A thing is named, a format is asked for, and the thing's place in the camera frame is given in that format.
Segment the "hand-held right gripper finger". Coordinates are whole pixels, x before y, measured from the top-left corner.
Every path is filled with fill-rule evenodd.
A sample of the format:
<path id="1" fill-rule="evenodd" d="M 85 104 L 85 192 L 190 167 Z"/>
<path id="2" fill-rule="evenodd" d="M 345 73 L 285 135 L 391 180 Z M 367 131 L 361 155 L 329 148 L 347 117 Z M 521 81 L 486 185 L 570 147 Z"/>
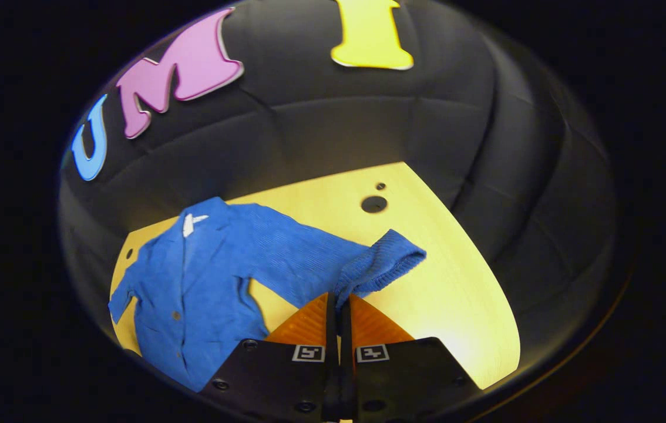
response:
<path id="1" fill-rule="evenodd" d="M 340 409 L 355 422 L 462 422 L 482 391 L 437 337 L 416 339 L 360 297 L 340 313 Z"/>
<path id="2" fill-rule="evenodd" d="M 340 364 L 335 300 L 325 293 L 266 339 L 242 339 L 200 391 L 247 422 L 335 421 Z"/>

